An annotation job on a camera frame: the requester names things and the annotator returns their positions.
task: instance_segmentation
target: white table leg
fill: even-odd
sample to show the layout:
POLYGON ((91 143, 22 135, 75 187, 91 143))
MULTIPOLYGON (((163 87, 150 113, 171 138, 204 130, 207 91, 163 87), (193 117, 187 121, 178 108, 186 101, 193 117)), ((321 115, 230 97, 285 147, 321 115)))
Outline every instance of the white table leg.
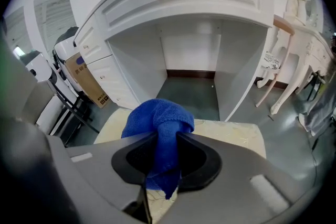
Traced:
POLYGON ((269 79, 273 79, 273 78, 274 78, 274 73, 266 70, 266 74, 265 74, 264 78, 262 80, 257 81, 257 87, 261 88, 261 87, 265 86, 267 81, 269 79))
POLYGON ((305 65, 303 60, 299 60, 299 64, 295 70, 295 73, 286 87, 286 89, 283 91, 282 95, 278 99, 278 101, 271 107, 271 114, 278 113, 281 105, 287 100, 287 98, 294 92, 296 87, 302 82, 305 74, 307 73, 307 70, 309 68, 309 65, 305 65))

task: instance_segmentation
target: white wooden furniture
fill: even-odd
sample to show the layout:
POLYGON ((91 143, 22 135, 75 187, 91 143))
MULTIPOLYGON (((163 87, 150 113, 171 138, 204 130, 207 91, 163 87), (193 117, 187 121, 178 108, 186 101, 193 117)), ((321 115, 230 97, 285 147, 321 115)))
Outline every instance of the white wooden furniture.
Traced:
MULTIPOLYGON (((298 0, 287 1, 284 17, 295 30, 289 52, 297 55, 299 61, 288 86, 271 107, 271 114, 276 114, 279 111, 281 105, 295 91, 296 87, 299 87, 296 94, 303 89, 312 71, 319 71, 321 76, 325 76, 328 70, 332 69, 334 56, 327 42, 319 33, 323 28, 322 0, 310 0, 310 2, 310 14, 307 15, 306 20, 302 20, 298 17, 298 0)), ((279 31, 277 43, 271 53, 275 56, 279 55, 281 48, 286 47, 287 43, 288 34, 279 31)), ((272 76, 272 73, 268 72, 263 81, 267 82, 272 76)))
MULTIPOLYGON (((288 86, 271 107, 271 114, 278 112, 281 105, 297 87, 300 86, 296 94, 303 89, 311 75, 311 71, 319 71, 321 76, 325 76, 331 65, 333 65, 334 56, 327 42, 321 37, 319 32, 306 26, 296 24, 292 26, 295 29, 295 35, 292 38, 290 53, 298 55, 299 61, 288 86)), ((272 53, 275 55, 278 54, 283 44, 286 44, 284 40, 288 39, 288 37, 283 36, 283 33, 280 35, 278 42, 272 50, 272 53)))
POLYGON ((167 76, 157 24, 220 19, 215 86, 224 121, 256 77, 265 44, 271 41, 273 14, 274 0, 102 0, 75 42, 106 94, 134 109, 155 98, 167 76))
MULTIPOLYGON (((290 25, 290 23, 277 15, 274 15, 273 24, 274 26, 278 27, 279 30, 281 29, 282 31, 285 31, 286 33, 290 35, 289 41, 288 41, 288 45, 286 48, 287 49, 286 55, 284 59, 282 60, 281 64, 280 64, 280 61, 275 56, 273 56, 269 52, 266 52, 264 56, 264 60, 261 63, 261 67, 264 68, 269 74, 273 74, 274 78, 271 84, 268 86, 268 89, 265 92, 265 94, 261 97, 260 101, 256 104, 256 107, 260 106, 260 104, 263 102, 263 100, 266 98, 266 96, 269 94, 269 92, 274 87, 275 83, 277 82, 277 78, 281 74, 281 71, 283 70, 283 67, 286 64, 286 61, 288 59, 290 46, 291 46, 291 40, 292 40, 293 35, 295 34, 295 31, 293 27, 290 25)), ((261 88, 265 86, 267 81, 268 81, 268 76, 265 76, 264 79, 257 82, 257 87, 261 88)))

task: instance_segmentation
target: dark baseboard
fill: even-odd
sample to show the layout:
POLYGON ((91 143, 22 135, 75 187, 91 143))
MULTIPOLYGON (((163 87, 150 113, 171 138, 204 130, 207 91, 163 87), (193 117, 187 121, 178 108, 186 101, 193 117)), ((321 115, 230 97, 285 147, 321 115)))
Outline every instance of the dark baseboard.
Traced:
POLYGON ((199 79, 214 79, 215 71, 201 71, 201 70, 173 70, 167 69, 168 78, 199 78, 199 79))
MULTIPOLYGON (((257 84, 257 81, 259 80, 262 80, 261 77, 256 77, 255 81, 254 81, 254 84, 257 84)), ((271 84, 271 80, 269 79, 266 83, 266 86, 269 86, 271 84)), ((274 88, 279 88, 279 89, 285 89, 286 87, 288 86, 287 83, 284 83, 284 82, 280 82, 280 81, 277 81, 275 84, 274 84, 274 88)))
MULTIPOLYGON (((215 71, 202 71, 202 70, 175 70, 167 69, 168 78, 199 78, 199 79, 214 79, 215 71)), ((261 77, 256 77, 254 84, 257 84, 257 81, 262 80, 261 77)), ((268 80, 266 86, 271 84, 271 80, 268 80)), ((277 81, 274 85, 275 88, 285 89, 288 86, 287 83, 277 81)))

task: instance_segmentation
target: cardboard box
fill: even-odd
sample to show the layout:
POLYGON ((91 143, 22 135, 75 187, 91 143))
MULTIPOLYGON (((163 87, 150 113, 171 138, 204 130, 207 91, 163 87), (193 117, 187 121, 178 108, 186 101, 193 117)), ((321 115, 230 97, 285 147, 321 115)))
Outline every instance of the cardboard box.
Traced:
POLYGON ((82 87, 85 94, 100 108, 109 102, 109 97, 94 79, 87 68, 80 53, 75 54, 65 61, 65 66, 69 70, 74 80, 82 87))

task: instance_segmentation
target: white table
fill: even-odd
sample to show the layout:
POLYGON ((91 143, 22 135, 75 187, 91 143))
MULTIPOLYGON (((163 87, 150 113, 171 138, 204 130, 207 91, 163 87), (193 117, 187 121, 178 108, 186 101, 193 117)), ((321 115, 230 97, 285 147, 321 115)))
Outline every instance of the white table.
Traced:
MULTIPOLYGON (((290 53, 298 55, 299 62, 288 86, 271 107, 271 114, 276 114, 279 111, 281 105, 297 87, 299 88, 296 94, 303 89, 312 71, 319 72, 321 76, 325 76, 334 65, 334 56, 327 42, 318 31, 303 25, 292 24, 292 26, 295 29, 295 34, 292 38, 290 53)), ((286 48, 287 44, 288 35, 279 30, 278 41, 272 50, 272 54, 279 56, 281 48, 286 48)), ((269 79, 273 78, 271 78, 272 74, 270 72, 266 76, 269 79)))
POLYGON ((102 0, 75 43, 110 99, 134 109, 156 98, 167 77, 157 25, 190 18, 221 20, 214 82, 220 120, 227 121, 255 80, 271 42, 273 16, 274 0, 102 0))

